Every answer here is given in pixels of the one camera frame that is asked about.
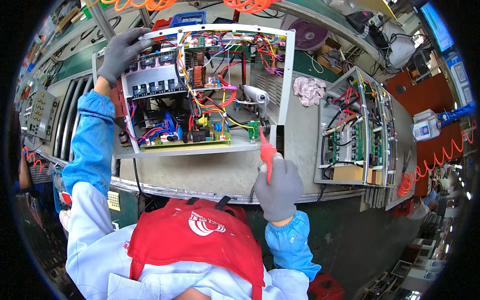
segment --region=qr code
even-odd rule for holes
[[[453,68],[455,69],[455,73],[458,76],[458,80],[461,83],[467,81],[467,75],[465,74],[465,69],[463,68],[462,62],[459,62],[458,64],[454,65]]]

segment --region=open metal chassis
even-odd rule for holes
[[[281,88],[281,97],[277,97],[276,101],[270,101],[267,105],[266,110],[266,119],[270,121],[271,129],[270,135],[268,137],[269,143],[273,146],[276,145],[276,127],[277,125],[284,125],[287,120],[287,109],[288,101],[290,97],[291,89],[291,78],[293,73],[293,56],[295,51],[295,31],[285,31],[275,28],[255,26],[255,25],[245,25],[245,24],[197,24],[189,25],[183,27],[174,27],[162,29],[159,31],[154,31],[148,34],[141,36],[142,38],[154,38],[158,36],[166,36],[171,34],[177,34],[177,43],[179,45],[179,51],[181,53],[182,63],[185,63],[185,47],[180,43],[184,33],[186,32],[199,32],[199,31],[214,31],[214,30],[224,30],[232,32],[253,32],[253,33],[265,33],[277,36],[285,36],[285,62],[284,62],[284,75],[279,77],[279,84]],[[99,51],[92,55],[92,66],[93,66],[93,78],[96,80],[96,71],[97,68],[101,65],[101,60],[99,59],[103,55],[103,51]],[[128,107],[127,98],[131,97],[129,95],[129,88],[126,86],[126,78],[123,73],[121,76],[122,85],[123,85],[123,98],[125,107]],[[256,86],[256,82],[251,82],[251,85]],[[133,124],[130,117],[126,117],[126,126],[130,132],[133,132]],[[211,147],[194,147],[194,146],[181,146],[175,147],[168,150],[165,149],[141,149],[137,142],[130,137],[130,142],[132,147],[114,147],[114,157],[116,159],[123,158],[142,158],[142,157],[159,157],[159,156],[181,156],[181,155],[195,155],[195,154],[209,154],[209,153],[224,153],[224,152],[237,152],[237,151],[252,151],[260,150],[261,142],[257,141],[254,144],[250,143],[250,140],[244,136],[243,132],[238,132],[239,130],[232,130],[232,143],[231,146],[211,146]]]
[[[347,73],[345,73],[342,77],[340,77],[337,81],[335,81],[333,84],[331,84],[327,88],[326,96],[333,96],[333,97],[340,97],[344,92],[347,91],[348,88],[348,82],[347,78],[352,76],[354,79],[356,79],[359,83],[362,82],[362,78],[364,80],[367,80],[371,83],[372,87],[375,89],[377,92],[378,96],[375,98],[375,104],[377,108],[379,109],[380,112],[380,118],[381,118],[381,140],[382,140],[382,145],[388,145],[388,147],[383,146],[382,147],[382,165],[380,166],[375,166],[372,169],[373,170],[382,170],[382,179],[381,179],[381,184],[376,185],[376,184],[371,184],[368,183],[368,173],[369,173],[369,162],[370,162],[370,131],[369,131],[369,122],[368,122],[368,115],[369,111],[367,109],[367,100],[365,98],[365,90],[362,84],[359,84],[359,95],[360,95],[360,101],[361,101],[361,114],[363,115],[363,118],[361,121],[357,121],[357,124],[360,124],[362,126],[362,139],[363,139],[363,157],[364,160],[362,161],[352,161],[356,163],[357,165],[363,165],[363,171],[362,171],[362,179],[361,180],[329,180],[329,179],[324,179],[323,178],[323,171],[324,169],[330,167],[330,163],[321,163],[321,156],[325,155],[325,147],[324,147],[324,153],[322,153],[322,138],[325,135],[325,130],[326,126],[329,123],[329,121],[333,118],[334,115],[338,112],[338,107],[334,105],[330,105],[328,107],[324,107],[324,104],[326,103],[326,100],[322,99],[320,103],[320,121],[319,121],[319,138],[318,138],[318,151],[317,151],[317,168],[315,169],[315,177],[314,177],[314,182],[315,183],[327,183],[327,184],[349,184],[349,185],[366,185],[366,186],[371,186],[371,187],[389,187],[389,188],[395,188],[396,187],[396,170],[394,168],[395,161],[396,160],[396,139],[391,138],[388,136],[387,132],[387,118],[385,115],[385,102],[387,100],[391,99],[391,95],[380,85],[378,82],[376,82],[372,77],[370,77],[366,72],[364,72],[362,69],[358,68],[357,66],[354,66],[352,69],[350,69]],[[391,116],[391,122],[394,123],[394,128],[395,128],[395,117]],[[346,164],[338,163],[331,168],[341,168],[345,166]]]

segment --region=red stool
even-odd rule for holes
[[[413,213],[414,198],[410,198],[395,206],[395,209],[390,214],[391,216],[408,216]]]
[[[342,287],[326,273],[315,277],[307,291],[309,300],[340,300],[343,294]]]

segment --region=printed logo on apron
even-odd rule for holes
[[[209,226],[210,227],[216,226],[216,228],[215,229],[208,228],[207,224],[213,224]],[[224,225],[217,223],[212,219],[205,218],[194,211],[192,211],[192,214],[188,219],[188,225],[190,225],[190,228],[192,229],[193,232],[195,232],[196,234],[202,237],[205,237],[214,231],[225,232]]]

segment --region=hand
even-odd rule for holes
[[[103,65],[97,75],[105,78],[111,88],[117,85],[117,78],[132,63],[132,60],[145,48],[153,45],[153,40],[142,39],[130,46],[130,43],[146,33],[149,28],[134,28],[114,36],[107,45]]]
[[[284,160],[280,153],[272,156],[272,177],[267,182],[267,165],[263,163],[258,173],[254,191],[264,210],[264,218],[272,223],[291,220],[297,211],[295,201],[303,194],[297,166],[291,160]]]

